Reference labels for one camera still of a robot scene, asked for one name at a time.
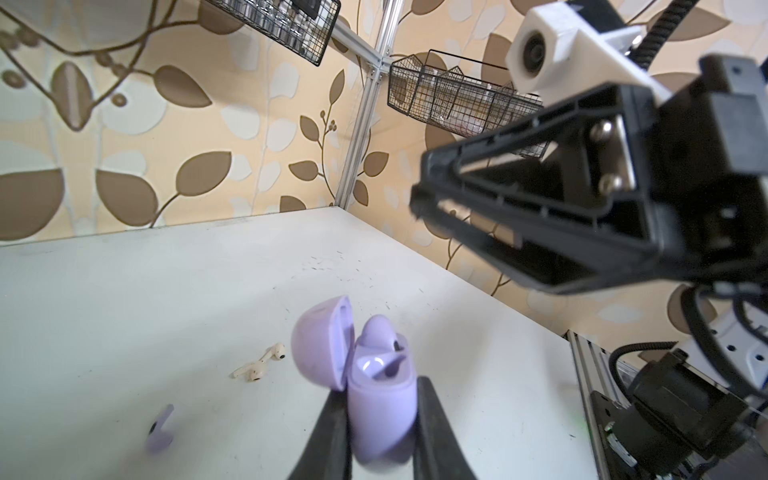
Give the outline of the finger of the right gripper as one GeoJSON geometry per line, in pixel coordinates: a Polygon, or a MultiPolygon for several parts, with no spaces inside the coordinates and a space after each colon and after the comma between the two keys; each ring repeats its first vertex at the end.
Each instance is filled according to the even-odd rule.
{"type": "Polygon", "coordinates": [[[647,242],[522,212],[500,214],[519,247],[442,210],[435,197],[411,199],[414,215],[476,254],[513,282],[550,294],[580,294],[651,280],[688,280],[690,266],[647,242]]]}

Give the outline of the purple earbud case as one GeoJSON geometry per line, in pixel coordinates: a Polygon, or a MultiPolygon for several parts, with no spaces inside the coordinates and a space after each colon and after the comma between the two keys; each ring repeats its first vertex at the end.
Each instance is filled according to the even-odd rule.
{"type": "Polygon", "coordinates": [[[352,453],[370,471],[410,459],[418,410],[417,373],[408,340],[384,352],[358,345],[350,299],[340,296],[304,312],[294,326],[294,363],[311,383],[347,397],[352,453]]]}

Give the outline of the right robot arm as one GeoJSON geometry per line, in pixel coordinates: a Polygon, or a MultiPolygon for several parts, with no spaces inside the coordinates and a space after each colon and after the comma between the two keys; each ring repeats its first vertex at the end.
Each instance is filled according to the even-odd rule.
{"type": "Polygon", "coordinates": [[[496,130],[425,152],[410,208],[510,280],[579,294],[651,280],[685,284],[681,308],[723,378],[676,345],[621,390],[597,437],[621,477],[700,478],[753,434],[763,381],[744,378],[704,319],[704,296],[737,320],[767,306],[767,92],[751,59],[709,55],[662,103],[606,83],[496,130]]]}

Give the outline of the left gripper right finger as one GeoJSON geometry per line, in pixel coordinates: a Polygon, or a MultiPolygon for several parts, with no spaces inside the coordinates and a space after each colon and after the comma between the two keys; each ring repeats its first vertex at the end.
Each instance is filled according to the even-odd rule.
{"type": "Polygon", "coordinates": [[[419,376],[413,478],[475,480],[432,381],[419,376]]]}

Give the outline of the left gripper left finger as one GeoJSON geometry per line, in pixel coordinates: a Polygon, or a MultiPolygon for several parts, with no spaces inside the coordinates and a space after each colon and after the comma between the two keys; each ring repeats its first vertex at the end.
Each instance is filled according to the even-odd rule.
{"type": "Polygon", "coordinates": [[[350,430],[347,397],[331,391],[289,480],[349,480],[350,430]]]}

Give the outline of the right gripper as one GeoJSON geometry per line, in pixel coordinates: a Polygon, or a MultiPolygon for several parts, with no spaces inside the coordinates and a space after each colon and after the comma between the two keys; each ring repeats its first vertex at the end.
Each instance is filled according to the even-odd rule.
{"type": "Polygon", "coordinates": [[[416,215],[458,234],[468,208],[526,240],[651,240],[632,282],[767,279],[767,91],[710,54],[659,98],[606,83],[423,154],[416,215]]]}

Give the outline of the purple earbud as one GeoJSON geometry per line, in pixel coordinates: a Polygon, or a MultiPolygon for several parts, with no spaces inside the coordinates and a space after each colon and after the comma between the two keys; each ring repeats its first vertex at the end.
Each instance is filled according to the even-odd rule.
{"type": "Polygon", "coordinates": [[[358,345],[384,352],[400,352],[405,348],[405,343],[395,331],[392,322],[380,314],[367,320],[358,338],[358,345]]]}
{"type": "Polygon", "coordinates": [[[144,444],[145,451],[150,455],[159,454],[166,450],[173,442],[173,435],[163,429],[171,414],[174,412],[174,405],[167,404],[159,415],[154,419],[144,444]]]}

